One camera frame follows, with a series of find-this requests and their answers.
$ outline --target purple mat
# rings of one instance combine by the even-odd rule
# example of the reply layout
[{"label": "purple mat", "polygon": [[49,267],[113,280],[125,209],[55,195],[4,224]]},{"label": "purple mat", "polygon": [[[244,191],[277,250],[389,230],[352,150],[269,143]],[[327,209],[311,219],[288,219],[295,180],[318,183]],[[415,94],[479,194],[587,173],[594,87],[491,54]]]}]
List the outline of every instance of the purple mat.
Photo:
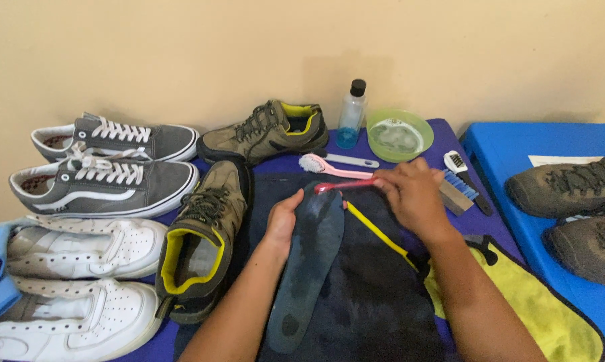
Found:
[{"label": "purple mat", "polygon": [[[470,166],[470,160],[466,156],[463,151],[461,145],[457,137],[454,135],[452,128],[444,119],[431,119],[428,120],[428,123],[431,125],[434,130],[434,144],[430,147],[426,152],[423,152],[421,156],[425,157],[430,167],[444,169],[445,164],[443,163],[443,154],[449,152],[451,150],[455,150],[461,154],[463,160],[466,162],[468,167]],[[334,143],[334,137],[336,135],[335,130],[331,130],[329,132],[329,144],[327,144],[326,150],[330,153],[338,154],[338,155],[346,155],[352,157],[360,157],[362,159],[370,159],[370,160],[379,160],[378,157],[374,155],[374,153],[369,149],[369,145],[367,144],[367,133],[363,128],[360,132],[360,136],[358,139],[358,144],[353,149],[340,149]],[[286,155],[277,157],[272,160],[265,161],[260,165],[256,166],[253,170],[256,173],[280,173],[280,172],[303,172],[303,170],[298,166],[299,156],[294,155]],[[380,161],[381,168],[393,168],[395,164]],[[201,175],[204,175],[210,166],[206,165],[203,161],[197,159],[193,161],[193,164],[197,166]],[[350,169],[354,171],[367,171],[371,172],[374,169],[361,168],[358,166],[349,166],[343,164],[336,164],[331,162],[332,165],[342,168],[342,169]],[[470,177],[476,186],[481,188],[481,192],[484,196],[490,200],[488,192],[483,188],[479,177],[477,176],[474,169],[470,169],[469,171]],[[496,207],[492,205],[493,210],[495,211],[491,217],[487,217],[483,215],[481,210],[475,205],[461,217],[456,217],[450,211],[448,211],[448,218],[452,225],[454,225],[462,234],[479,234],[492,235],[498,242],[503,246],[506,251],[516,257],[522,263],[524,262],[521,253],[517,249],[517,245],[515,244],[515,240],[513,240],[512,235],[507,230],[507,227],[501,220],[501,216],[497,211]],[[173,210],[170,213],[162,215],[154,220],[169,225],[170,222],[177,216],[177,210]],[[403,230],[401,232],[403,236],[404,248],[414,253],[422,253],[424,252],[424,248],[422,247],[420,241],[407,230]],[[149,277],[143,278],[140,280],[141,282],[145,282],[148,284],[154,284],[155,275],[151,275]],[[439,329],[439,333],[442,336],[443,343],[445,344],[446,350],[453,352],[454,351],[454,341],[452,340],[450,329],[448,327],[447,322],[445,320],[435,317],[436,325]],[[153,361],[153,362],[171,362],[173,360],[173,342],[175,340],[175,336],[178,331],[178,325],[170,320],[164,321],[162,327],[157,332],[157,334],[151,339],[148,343],[146,343],[141,348],[129,353],[126,356],[121,358],[117,358],[114,361],[119,362],[141,362],[141,361]]]}]

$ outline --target pink toothbrush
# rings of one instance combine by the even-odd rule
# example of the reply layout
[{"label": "pink toothbrush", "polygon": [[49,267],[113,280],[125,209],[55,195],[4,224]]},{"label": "pink toothbrush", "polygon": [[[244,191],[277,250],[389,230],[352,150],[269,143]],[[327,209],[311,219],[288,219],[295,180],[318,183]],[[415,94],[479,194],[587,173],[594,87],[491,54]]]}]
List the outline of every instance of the pink toothbrush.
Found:
[{"label": "pink toothbrush", "polygon": [[324,182],[322,184],[316,185],[316,187],[313,188],[313,191],[316,194],[319,194],[319,193],[326,193],[327,191],[332,190],[332,189],[346,189],[348,187],[371,186],[374,184],[375,179],[376,179],[376,177],[373,177],[373,178],[370,178],[369,180],[347,181],[347,182],[340,182],[339,184],[331,184],[329,182]]},{"label": "pink toothbrush", "polygon": [[374,174],[361,171],[347,171],[345,169],[337,169],[330,165],[322,157],[313,153],[307,153],[300,157],[298,164],[307,172],[327,173],[338,177],[359,178],[361,180],[369,180]]}]

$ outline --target red toothbrush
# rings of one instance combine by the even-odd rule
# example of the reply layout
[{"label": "red toothbrush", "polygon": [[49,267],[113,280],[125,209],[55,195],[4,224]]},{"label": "red toothbrush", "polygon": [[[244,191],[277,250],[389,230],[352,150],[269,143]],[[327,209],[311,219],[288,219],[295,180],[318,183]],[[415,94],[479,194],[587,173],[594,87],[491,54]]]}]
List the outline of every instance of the red toothbrush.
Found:
[{"label": "red toothbrush", "polygon": [[347,181],[347,182],[340,182],[339,184],[331,184],[329,182],[324,182],[322,184],[316,185],[316,187],[314,187],[313,190],[316,194],[319,194],[319,193],[326,193],[327,191],[329,191],[331,189],[346,189],[348,187],[371,186],[374,184],[374,181],[376,179],[377,179],[377,177],[372,177],[368,180]]}]

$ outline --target hand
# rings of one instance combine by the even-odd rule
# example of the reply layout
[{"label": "hand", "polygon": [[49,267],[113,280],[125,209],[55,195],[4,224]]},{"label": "hand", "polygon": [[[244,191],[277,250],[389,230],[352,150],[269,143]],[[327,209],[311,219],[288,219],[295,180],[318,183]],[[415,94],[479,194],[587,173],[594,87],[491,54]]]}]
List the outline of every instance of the hand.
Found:
[{"label": "hand", "polygon": [[450,224],[439,195],[443,171],[430,169],[423,157],[374,173],[374,181],[387,196],[398,222],[424,243],[448,239],[458,233]]},{"label": "hand", "polygon": [[269,213],[266,233],[262,242],[275,246],[284,258],[289,256],[291,235],[296,224],[296,215],[293,211],[300,205],[304,192],[299,189],[293,196],[276,203]]}]

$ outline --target brown shoe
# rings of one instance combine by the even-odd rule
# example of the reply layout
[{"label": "brown shoe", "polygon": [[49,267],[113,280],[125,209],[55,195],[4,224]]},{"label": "brown shoe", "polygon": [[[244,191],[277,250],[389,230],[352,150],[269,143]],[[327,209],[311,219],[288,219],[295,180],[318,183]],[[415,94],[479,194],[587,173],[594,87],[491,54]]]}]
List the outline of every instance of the brown shoe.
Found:
[{"label": "brown shoe", "polygon": [[208,164],[239,160],[249,166],[284,152],[324,147],[329,131],[318,104],[291,106],[268,101],[242,123],[209,131],[197,139],[197,154]]},{"label": "brown shoe", "polygon": [[531,168],[508,178],[506,191],[520,209],[536,217],[605,214],[605,157],[586,165]]},{"label": "brown shoe", "polygon": [[605,284],[605,217],[555,226],[544,233],[550,254],[572,274]]},{"label": "brown shoe", "polygon": [[183,198],[166,234],[155,282],[160,298],[175,300],[170,312],[174,321],[199,323],[224,294],[252,187],[245,165],[221,161]]}]

